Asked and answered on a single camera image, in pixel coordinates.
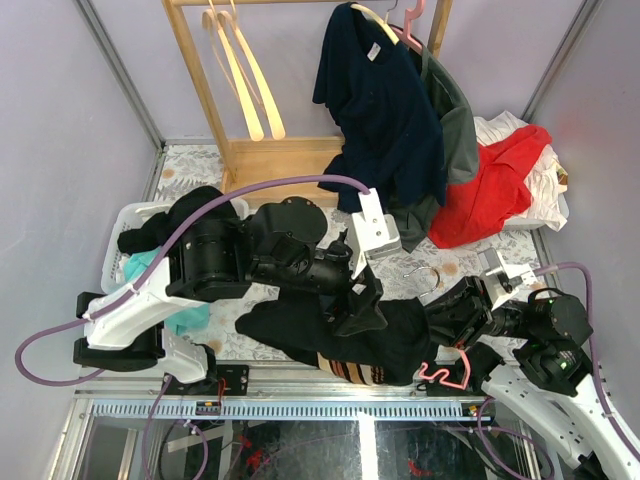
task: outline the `clothes rack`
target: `clothes rack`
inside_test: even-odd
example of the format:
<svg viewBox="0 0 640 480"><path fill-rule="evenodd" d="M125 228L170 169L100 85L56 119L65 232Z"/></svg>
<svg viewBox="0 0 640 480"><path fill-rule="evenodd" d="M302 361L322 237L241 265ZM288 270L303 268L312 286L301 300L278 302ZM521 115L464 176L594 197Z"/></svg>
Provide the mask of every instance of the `clothes rack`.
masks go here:
<svg viewBox="0 0 640 480"><path fill-rule="evenodd" d="M235 0L234 3L244 5L330 1ZM437 2L428 43L430 51L435 55L442 44L452 2L453 0ZM221 190L229 192L265 180L322 173L333 157L340 153L344 141L342 137L287 137L281 140L265 139L260 142L254 142L248 138L229 139L227 137L183 10L185 7L209 6L209 0L162 0L162 3L224 163ZM228 5L230 2L213 0L213 3ZM262 190L245 198L251 206L256 207L263 203L279 202L288 196L305 197L324 207L335 207L338 200L337 194L313 185L293 185Z"/></svg>

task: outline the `metal hook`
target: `metal hook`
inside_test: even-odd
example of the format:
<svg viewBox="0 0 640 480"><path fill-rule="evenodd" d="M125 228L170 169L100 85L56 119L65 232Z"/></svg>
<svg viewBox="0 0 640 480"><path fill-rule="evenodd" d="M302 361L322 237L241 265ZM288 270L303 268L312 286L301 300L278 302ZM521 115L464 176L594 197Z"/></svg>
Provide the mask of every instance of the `metal hook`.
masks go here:
<svg viewBox="0 0 640 480"><path fill-rule="evenodd" d="M397 6L398 6L398 0L396 0L396 3L393 4L393 7L391 7L389 10L387 10L386 15L384 16L384 23L389 23L389 13L392 10L395 10Z"/></svg>
<svg viewBox="0 0 640 480"><path fill-rule="evenodd" d="M435 267L417 267L417 268L414 268L413 270L411 270L409 273L405 273L404 275L402 275L402 277L403 278L407 278L407 277L413 275L415 272L417 272L419 270L431 270L433 273L436 274L436 283L433 285L431 290L427 290L426 292L423 292L420 295L418 295L418 298L422 298L425 295L429 295L430 293L435 292L436 289L440 286L440 272Z"/></svg>

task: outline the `navy blue t-shirt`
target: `navy blue t-shirt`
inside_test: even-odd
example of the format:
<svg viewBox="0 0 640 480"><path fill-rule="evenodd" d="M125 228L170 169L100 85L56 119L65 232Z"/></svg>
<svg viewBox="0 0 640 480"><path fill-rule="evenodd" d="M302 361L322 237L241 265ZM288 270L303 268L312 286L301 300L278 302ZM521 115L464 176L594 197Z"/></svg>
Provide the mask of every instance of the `navy blue t-shirt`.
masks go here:
<svg viewBox="0 0 640 480"><path fill-rule="evenodd" d="M447 173L442 127L407 48L351 8L336 7L329 20L314 103L324 103L345 137L327 174L356 178L409 205L425 194L444 206ZM321 183L339 193L338 208L361 210L357 191Z"/></svg>

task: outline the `wooden base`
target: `wooden base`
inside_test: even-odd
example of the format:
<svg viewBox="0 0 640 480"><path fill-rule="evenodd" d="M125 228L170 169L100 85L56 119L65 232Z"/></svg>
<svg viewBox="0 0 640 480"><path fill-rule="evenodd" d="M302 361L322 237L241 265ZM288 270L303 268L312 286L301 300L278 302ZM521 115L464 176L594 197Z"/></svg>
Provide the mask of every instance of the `wooden base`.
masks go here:
<svg viewBox="0 0 640 480"><path fill-rule="evenodd" d="M266 180L275 180L300 175L319 175L333 157L341 151L342 137L291 137L283 140L231 140L235 181L225 169L222 191L232 192L238 188ZM288 185L250 193L243 198L252 208L264 203L280 202L286 197L300 196L311 200L319 207L335 207L338 195L321 190L315 183Z"/></svg>

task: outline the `white wall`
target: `white wall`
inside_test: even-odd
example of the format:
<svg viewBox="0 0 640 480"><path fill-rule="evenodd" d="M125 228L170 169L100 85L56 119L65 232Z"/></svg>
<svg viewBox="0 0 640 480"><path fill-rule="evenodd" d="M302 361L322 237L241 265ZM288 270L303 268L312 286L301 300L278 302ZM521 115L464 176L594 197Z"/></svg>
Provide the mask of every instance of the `white wall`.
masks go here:
<svg viewBox="0 0 640 480"><path fill-rule="evenodd" d="M640 435L640 3L603 2L535 121L569 172L567 226L548 234L555 261L594 278L596 336L613 401ZM563 287L582 293L579 275Z"/></svg>
<svg viewBox="0 0 640 480"><path fill-rule="evenodd" d="M2 478L44 477L72 395L31 384L18 344L99 291L117 211L139 201L154 150L69 0L5 2L0 15L0 418ZM73 378L81 331L43 340L27 366Z"/></svg>
<svg viewBox="0 0 640 480"><path fill-rule="evenodd" d="M94 0L133 81L165 138L211 138L191 79L160 0ZM384 15L389 1L363 2ZM427 40L435 8L427 2L414 25ZM441 52L477 115L524 110L581 0L455 0ZM402 24L402 0L390 20ZM240 5L239 24L251 45L291 136L337 129L311 95L327 21L335 3ZM200 26L203 8L185 8L227 134L247 137L231 90Z"/></svg>

